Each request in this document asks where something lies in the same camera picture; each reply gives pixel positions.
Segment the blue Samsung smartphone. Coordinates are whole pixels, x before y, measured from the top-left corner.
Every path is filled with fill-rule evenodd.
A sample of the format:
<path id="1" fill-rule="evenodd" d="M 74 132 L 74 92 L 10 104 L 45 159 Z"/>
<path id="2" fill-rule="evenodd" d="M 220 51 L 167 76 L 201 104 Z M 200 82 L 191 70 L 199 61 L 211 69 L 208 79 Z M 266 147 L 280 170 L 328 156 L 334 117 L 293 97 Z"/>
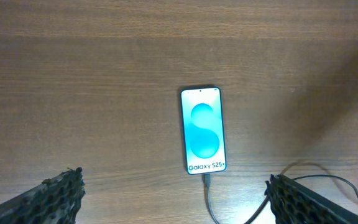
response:
<path id="1" fill-rule="evenodd" d="M 187 173 L 224 171 L 227 162 L 220 88 L 184 89 L 180 102 Z"/>

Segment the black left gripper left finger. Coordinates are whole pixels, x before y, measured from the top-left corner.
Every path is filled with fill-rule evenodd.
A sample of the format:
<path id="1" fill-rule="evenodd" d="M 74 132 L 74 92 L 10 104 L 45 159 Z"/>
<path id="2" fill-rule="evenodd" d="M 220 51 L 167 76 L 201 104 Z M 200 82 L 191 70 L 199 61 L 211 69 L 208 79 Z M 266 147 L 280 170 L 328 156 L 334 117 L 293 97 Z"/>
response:
<path id="1" fill-rule="evenodd" d="M 68 169 L 0 204 L 0 224 L 75 224 L 84 196 L 82 168 Z"/>

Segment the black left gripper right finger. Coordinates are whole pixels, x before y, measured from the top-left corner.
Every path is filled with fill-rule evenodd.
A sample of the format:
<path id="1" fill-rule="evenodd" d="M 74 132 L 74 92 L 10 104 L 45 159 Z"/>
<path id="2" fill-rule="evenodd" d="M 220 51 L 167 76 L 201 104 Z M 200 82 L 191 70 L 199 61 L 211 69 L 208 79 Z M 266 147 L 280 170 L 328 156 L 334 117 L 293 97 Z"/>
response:
<path id="1" fill-rule="evenodd" d="M 352 213 L 285 175 L 271 175 L 265 195 L 279 224 L 358 224 Z"/>

